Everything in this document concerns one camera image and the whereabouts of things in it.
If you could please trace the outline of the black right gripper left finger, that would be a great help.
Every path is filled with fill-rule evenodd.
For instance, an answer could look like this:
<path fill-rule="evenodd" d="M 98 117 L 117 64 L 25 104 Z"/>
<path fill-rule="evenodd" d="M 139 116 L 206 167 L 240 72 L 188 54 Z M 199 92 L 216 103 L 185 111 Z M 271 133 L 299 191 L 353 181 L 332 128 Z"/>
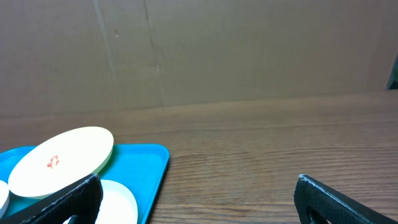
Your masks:
<path fill-rule="evenodd" d="M 94 224 L 103 199 L 98 174 L 89 174 L 35 204 L 1 219 L 1 224 Z"/>

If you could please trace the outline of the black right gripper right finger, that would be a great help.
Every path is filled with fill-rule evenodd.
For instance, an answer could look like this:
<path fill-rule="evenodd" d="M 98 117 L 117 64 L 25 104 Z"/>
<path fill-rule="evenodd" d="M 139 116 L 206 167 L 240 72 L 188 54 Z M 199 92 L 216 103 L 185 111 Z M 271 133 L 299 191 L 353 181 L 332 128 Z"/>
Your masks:
<path fill-rule="evenodd" d="M 294 204 L 304 224 L 397 224 L 397 221 L 305 174 L 297 179 Z"/>

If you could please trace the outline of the light blue plate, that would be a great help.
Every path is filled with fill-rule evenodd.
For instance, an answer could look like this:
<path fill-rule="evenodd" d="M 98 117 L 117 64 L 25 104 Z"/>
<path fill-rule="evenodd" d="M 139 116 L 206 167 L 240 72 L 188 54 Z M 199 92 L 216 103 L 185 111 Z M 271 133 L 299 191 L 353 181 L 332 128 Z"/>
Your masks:
<path fill-rule="evenodd" d="M 103 199 L 95 224 L 137 224 L 137 202 L 132 192 L 119 182 L 101 179 Z"/>

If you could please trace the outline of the yellow-green plate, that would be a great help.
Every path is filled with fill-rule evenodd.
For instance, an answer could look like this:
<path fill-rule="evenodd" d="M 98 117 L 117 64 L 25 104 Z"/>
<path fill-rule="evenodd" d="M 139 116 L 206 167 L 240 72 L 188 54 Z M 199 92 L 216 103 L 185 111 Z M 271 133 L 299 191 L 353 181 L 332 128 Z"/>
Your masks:
<path fill-rule="evenodd" d="M 9 190 L 20 197 L 44 198 L 98 173 L 109 161 L 114 138 L 97 126 L 66 131 L 36 146 L 11 171 Z"/>

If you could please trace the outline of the white plate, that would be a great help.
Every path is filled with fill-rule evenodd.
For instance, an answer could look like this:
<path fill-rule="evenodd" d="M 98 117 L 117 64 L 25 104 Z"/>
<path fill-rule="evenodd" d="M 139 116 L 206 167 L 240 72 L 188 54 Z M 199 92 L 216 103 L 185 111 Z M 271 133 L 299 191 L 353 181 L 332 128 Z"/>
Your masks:
<path fill-rule="evenodd" d="M 0 180 L 0 218 L 5 214 L 9 205 L 9 187 L 7 183 Z"/>

